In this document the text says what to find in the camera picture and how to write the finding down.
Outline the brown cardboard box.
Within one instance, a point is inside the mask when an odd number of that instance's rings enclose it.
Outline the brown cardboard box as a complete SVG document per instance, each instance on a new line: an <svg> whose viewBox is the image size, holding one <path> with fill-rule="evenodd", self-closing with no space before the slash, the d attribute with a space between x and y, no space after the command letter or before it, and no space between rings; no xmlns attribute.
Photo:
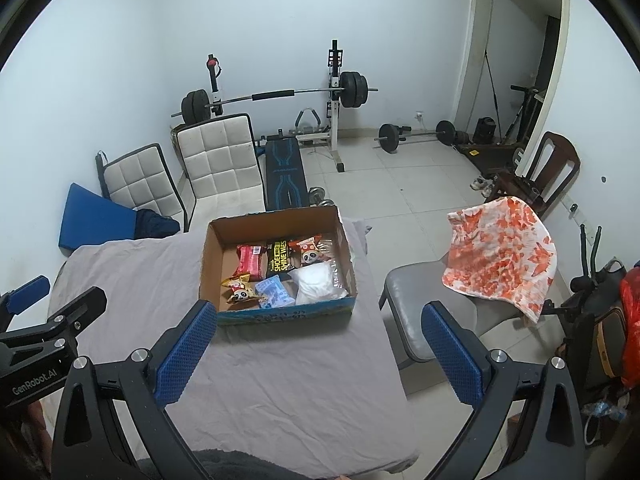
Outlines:
<svg viewBox="0 0 640 480"><path fill-rule="evenodd" d="M334 206L295 208L209 223L198 296L222 325L350 312L358 290Z"/></svg>

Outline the red snack bag with barcode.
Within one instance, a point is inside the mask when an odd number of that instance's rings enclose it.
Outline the red snack bag with barcode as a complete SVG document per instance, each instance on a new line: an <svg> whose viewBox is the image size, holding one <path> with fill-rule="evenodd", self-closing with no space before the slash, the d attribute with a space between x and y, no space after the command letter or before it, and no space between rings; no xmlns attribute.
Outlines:
<svg viewBox="0 0 640 480"><path fill-rule="evenodd" d="M266 276L264 263L262 262L262 254L266 248L256 244L242 244L236 246L236 255L238 256L238 265L236 266L232 276L240 278L247 276L250 281L261 281Z"/></svg>

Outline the yellow snack bag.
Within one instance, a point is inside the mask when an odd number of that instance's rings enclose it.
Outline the yellow snack bag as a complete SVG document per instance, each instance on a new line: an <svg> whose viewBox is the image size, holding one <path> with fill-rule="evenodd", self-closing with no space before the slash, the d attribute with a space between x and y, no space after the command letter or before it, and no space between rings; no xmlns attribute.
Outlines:
<svg viewBox="0 0 640 480"><path fill-rule="evenodd" d="M260 298L250 284L250 274L226 278L221 282L221 286L227 289L224 298L227 299L228 304L242 304L247 301L257 301Z"/></svg>

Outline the white quilted chair far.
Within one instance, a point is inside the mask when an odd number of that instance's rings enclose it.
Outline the white quilted chair far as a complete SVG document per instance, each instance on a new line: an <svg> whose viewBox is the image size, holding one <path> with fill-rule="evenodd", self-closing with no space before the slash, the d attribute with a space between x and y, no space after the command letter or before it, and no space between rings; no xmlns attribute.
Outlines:
<svg viewBox="0 0 640 480"><path fill-rule="evenodd" d="M193 221L266 210L250 116L232 114L184 126L174 139L195 198Z"/></svg>

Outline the red panda snack bag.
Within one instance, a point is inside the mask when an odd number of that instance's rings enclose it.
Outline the red panda snack bag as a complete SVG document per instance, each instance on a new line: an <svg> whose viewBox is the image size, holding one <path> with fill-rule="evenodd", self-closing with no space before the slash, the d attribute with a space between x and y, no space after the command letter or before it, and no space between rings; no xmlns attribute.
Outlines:
<svg viewBox="0 0 640 480"><path fill-rule="evenodd" d="M325 262L331 259L330 254L320 247L321 236L315 235L302 240L291 240L288 247L296 253L301 266Z"/></svg>

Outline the red white patterned cloth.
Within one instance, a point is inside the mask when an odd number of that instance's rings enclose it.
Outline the red white patterned cloth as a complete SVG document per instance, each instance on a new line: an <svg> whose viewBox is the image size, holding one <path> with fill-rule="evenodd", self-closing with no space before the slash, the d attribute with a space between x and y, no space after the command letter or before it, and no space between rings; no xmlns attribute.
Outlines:
<svg viewBox="0 0 640 480"><path fill-rule="evenodd" d="M558 255L544 222L515 196L450 212L451 242L442 284L454 292L512 304L541 317Z"/></svg>

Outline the white soft pack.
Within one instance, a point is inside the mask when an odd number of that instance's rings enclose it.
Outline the white soft pack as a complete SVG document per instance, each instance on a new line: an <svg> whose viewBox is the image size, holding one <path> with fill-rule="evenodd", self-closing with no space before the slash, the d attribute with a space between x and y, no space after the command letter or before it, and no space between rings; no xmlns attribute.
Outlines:
<svg viewBox="0 0 640 480"><path fill-rule="evenodd" d="M348 295L333 259L296 269L291 272L291 278L297 287L298 306L342 299Z"/></svg>

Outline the blue packet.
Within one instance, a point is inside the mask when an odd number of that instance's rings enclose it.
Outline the blue packet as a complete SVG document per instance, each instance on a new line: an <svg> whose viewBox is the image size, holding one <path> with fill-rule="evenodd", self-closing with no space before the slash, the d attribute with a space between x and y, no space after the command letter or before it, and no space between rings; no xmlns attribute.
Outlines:
<svg viewBox="0 0 640 480"><path fill-rule="evenodd" d="M295 298L284 287L279 275L256 283L255 292L259 296L258 304L261 309L291 307L295 304Z"/></svg>

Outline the black shoe shine wipes pack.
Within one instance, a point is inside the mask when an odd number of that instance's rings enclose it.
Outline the black shoe shine wipes pack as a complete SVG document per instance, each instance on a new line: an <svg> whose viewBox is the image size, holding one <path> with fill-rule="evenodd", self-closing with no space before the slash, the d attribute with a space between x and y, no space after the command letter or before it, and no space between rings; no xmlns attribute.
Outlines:
<svg viewBox="0 0 640 480"><path fill-rule="evenodd" d="M267 247L267 276L288 273L292 267L290 246L286 240L276 240Z"/></svg>

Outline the chrome dumbbell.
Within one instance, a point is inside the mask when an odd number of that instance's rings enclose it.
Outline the chrome dumbbell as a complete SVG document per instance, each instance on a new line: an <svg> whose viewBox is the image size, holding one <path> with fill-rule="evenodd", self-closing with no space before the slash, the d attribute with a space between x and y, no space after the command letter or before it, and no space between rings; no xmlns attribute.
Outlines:
<svg viewBox="0 0 640 480"><path fill-rule="evenodd" d="M311 207L333 206L334 201L326 196L326 190L321 186L313 186L308 191L308 202Z"/></svg>

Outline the white quilted chair near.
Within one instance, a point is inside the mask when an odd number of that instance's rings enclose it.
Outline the white quilted chair near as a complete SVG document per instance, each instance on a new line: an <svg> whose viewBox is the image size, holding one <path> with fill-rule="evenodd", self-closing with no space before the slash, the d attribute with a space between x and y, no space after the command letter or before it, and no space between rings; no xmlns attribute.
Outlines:
<svg viewBox="0 0 640 480"><path fill-rule="evenodd" d="M152 143L107 160L96 154L96 171L101 194L117 205L133 210L149 209L190 228L190 214L169 172L162 148Z"/></svg>

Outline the dark wooden chair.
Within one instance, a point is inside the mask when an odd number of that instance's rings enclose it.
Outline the dark wooden chair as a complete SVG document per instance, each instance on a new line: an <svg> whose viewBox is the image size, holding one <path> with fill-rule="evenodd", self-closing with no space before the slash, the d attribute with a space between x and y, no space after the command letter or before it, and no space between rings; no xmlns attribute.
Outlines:
<svg viewBox="0 0 640 480"><path fill-rule="evenodd" d="M525 202L543 219L573 183L580 169L580 158L565 136L544 133L524 176L502 170L496 174L485 202L514 196Z"/></svg>

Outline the black blue weight bench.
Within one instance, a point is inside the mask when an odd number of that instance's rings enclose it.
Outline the black blue weight bench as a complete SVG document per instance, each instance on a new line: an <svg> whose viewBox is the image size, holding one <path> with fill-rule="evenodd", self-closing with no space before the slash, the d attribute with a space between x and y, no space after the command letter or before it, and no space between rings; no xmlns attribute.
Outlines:
<svg viewBox="0 0 640 480"><path fill-rule="evenodd" d="M309 206L302 156L294 136L266 143L266 193L269 211Z"/></svg>

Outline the dark blue clothing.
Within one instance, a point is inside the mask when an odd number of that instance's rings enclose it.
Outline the dark blue clothing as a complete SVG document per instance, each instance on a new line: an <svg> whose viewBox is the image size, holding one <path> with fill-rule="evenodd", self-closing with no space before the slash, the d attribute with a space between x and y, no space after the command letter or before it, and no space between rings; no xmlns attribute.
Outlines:
<svg viewBox="0 0 640 480"><path fill-rule="evenodd" d="M165 238L173 236L181 231L178 221L162 216L151 209L139 209L136 211L134 222L134 239Z"/></svg>

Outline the floor barbell with black plates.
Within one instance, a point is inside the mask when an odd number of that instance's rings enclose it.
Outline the floor barbell with black plates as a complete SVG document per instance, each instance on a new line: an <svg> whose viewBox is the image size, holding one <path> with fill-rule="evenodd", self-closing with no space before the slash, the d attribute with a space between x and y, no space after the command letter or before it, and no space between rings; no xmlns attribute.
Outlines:
<svg viewBox="0 0 640 480"><path fill-rule="evenodd" d="M454 124L448 120L441 120L434 130L424 131L413 130L409 126L383 124L378 129L378 135L374 140L384 152L393 154L401 143L416 136L427 136L429 139L435 139L441 144L451 146L457 140L458 134Z"/></svg>

